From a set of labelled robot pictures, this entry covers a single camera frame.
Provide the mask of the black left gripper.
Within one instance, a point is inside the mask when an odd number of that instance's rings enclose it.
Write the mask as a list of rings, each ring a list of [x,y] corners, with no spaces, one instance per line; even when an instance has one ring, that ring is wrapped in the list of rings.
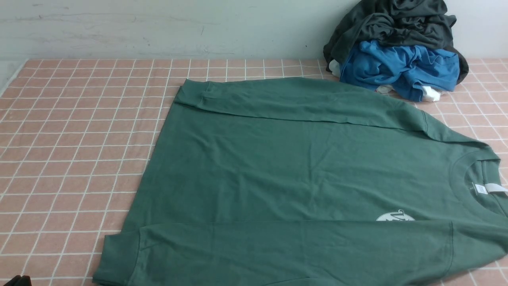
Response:
[[[7,281],[4,286],[32,286],[32,282],[29,276],[17,275]]]

